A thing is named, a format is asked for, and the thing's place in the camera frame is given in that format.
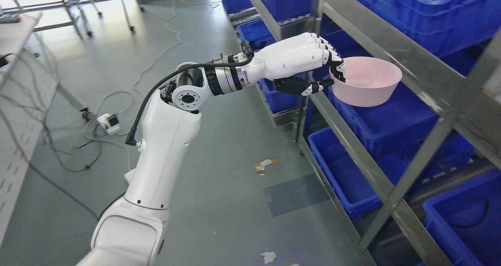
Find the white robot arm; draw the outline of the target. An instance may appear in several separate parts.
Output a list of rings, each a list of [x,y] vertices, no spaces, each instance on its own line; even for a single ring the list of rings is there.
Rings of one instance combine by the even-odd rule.
[[[267,64],[252,52],[182,63],[148,92],[126,138],[140,153],[125,193],[101,214],[79,266],[153,266],[169,225],[169,204],[199,108],[208,98],[256,84]]]

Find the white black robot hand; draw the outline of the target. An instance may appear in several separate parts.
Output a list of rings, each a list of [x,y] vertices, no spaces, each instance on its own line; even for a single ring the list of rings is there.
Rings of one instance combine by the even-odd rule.
[[[331,79],[310,82],[296,74],[329,66]],[[251,62],[242,66],[248,82],[268,79],[277,91],[308,96],[332,86],[335,80],[347,78],[344,60],[326,39],[315,33],[302,33],[286,38],[254,54]]]

